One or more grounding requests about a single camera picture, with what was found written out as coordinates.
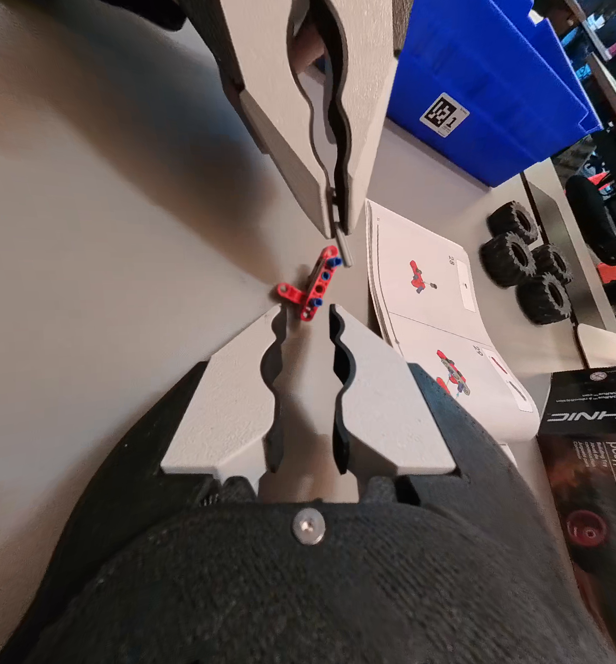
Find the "black toy set box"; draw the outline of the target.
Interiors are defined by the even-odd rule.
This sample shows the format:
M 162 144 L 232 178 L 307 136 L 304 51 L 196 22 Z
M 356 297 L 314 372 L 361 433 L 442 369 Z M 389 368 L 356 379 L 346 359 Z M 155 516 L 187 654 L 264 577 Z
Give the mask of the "black toy set box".
M 581 594 L 616 649 L 616 367 L 554 373 L 537 442 Z

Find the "red toy brick assembly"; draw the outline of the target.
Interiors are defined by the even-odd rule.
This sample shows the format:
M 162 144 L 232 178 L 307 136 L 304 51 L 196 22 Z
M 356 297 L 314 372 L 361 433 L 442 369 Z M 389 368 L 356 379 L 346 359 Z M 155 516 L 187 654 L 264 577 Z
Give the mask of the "red toy brick assembly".
M 322 250 L 314 268 L 302 289 L 288 283 L 279 283 L 276 294 L 297 307 L 298 319 L 310 322 L 324 304 L 328 287 L 337 269 L 343 265 L 337 246 L 330 245 Z

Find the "person's left hand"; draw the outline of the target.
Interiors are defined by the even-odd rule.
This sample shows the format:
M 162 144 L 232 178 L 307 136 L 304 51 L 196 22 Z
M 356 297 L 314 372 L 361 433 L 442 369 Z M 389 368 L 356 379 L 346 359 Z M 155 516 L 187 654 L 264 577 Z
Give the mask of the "person's left hand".
M 294 74 L 304 72 L 325 53 L 325 44 L 312 20 L 306 19 L 291 39 L 288 59 Z

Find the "open instruction booklet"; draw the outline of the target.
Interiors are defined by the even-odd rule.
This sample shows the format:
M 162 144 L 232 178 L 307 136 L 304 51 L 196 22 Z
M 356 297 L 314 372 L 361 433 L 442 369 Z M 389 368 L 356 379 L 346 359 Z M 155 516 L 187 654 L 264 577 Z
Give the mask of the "open instruction booklet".
M 458 244 L 373 201 L 368 278 L 382 335 L 500 444 L 538 433 L 538 408 L 489 337 Z

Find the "black office chair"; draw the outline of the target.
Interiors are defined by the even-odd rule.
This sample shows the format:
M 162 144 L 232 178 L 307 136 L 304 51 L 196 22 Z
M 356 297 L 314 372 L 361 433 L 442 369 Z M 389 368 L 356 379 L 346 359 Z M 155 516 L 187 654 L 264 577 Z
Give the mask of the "black office chair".
M 581 175 L 570 177 L 564 192 L 586 245 L 600 262 L 616 265 L 616 193 L 605 199 Z

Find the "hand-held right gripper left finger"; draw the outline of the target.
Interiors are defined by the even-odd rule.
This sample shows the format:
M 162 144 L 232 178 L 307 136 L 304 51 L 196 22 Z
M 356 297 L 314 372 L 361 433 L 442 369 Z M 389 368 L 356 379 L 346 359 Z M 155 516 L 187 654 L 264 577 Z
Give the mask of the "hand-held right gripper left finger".
M 161 469 L 206 475 L 224 485 L 245 479 L 254 494 L 284 453 L 281 401 L 287 311 L 274 305 L 212 355 L 190 399 Z

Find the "black toy tire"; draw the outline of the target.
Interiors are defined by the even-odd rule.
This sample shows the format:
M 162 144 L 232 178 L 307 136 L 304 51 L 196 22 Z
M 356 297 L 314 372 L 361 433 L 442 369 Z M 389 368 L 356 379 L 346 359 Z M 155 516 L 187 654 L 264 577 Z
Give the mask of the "black toy tire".
M 561 250 L 554 244 L 548 243 L 537 246 L 531 250 L 536 265 L 536 274 L 551 274 L 564 286 L 573 279 L 569 263 Z
M 565 286 L 551 273 L 543 273 L 516 287 L 521 311 L 533 324 L 545 326 L 569 320 L 571 302 Z
M 500 233 L 483 244 L 479 257 L 486 274 L 498 287 L 519 286 L 538 274 L 528 244 L 512 231 Z
M 532 214 L 518 201 L 509 201 L 498 207 L 487 218 L 493 236 L 512 232 L 531 245 L 539 238 L 539 228 Z

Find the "grey desk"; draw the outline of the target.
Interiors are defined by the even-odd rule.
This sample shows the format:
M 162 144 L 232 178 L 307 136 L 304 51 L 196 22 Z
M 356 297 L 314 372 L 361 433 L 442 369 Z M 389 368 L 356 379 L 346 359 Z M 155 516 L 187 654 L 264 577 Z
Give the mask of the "grey desk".
M 604 663 L 526 482 L 410 367 L 456 469 L 337 467 L 329 316 L 283 459 L 161 461 L 214 353 L 317 249 L 217 65 L 99 1 L 0 1 L 0 663 Z

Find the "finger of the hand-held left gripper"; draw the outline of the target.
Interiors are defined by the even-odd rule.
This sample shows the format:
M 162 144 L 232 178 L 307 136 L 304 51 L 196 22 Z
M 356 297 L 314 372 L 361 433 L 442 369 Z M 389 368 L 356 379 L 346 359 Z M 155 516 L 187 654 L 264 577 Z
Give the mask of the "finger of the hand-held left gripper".
M 244 115 L 307 218 L 327 239 L 333 230 L 327 170 L 312 138 L 312 105 L 288 55 L 292 1 L 219 1 L 243 81 Z
M 325 119 L 337 159 L 333 201 L 350 235 L 366 199 L 400 55 L 399 1 L 314 1 L 329 64 Z

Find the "white board stand foot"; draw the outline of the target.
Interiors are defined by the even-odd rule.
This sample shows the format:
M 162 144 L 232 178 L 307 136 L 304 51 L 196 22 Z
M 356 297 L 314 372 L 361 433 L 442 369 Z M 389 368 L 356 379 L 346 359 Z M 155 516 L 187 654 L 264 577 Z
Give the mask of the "white board stand foot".
M 576 336 L 586 367 L 616 367 L 616 333 L 578 323 Z

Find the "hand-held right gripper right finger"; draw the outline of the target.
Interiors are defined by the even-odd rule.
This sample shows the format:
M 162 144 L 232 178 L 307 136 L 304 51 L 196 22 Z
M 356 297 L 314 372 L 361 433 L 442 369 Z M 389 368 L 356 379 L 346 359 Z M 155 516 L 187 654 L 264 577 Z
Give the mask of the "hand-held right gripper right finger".
M 375 477 L 445 476 L 456 469 L 409 364 L 341 305 L 329 306 L 335 400 L 333 455 L 359 489 Z

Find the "blue plastic bin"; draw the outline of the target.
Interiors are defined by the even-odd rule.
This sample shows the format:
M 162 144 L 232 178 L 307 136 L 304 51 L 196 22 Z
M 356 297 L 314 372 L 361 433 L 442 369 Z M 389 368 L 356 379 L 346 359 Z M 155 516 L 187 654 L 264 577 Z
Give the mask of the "blue plastic bin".
M 489 187 L 603 126 L 532 1 L 414 1 L 387 117 Z

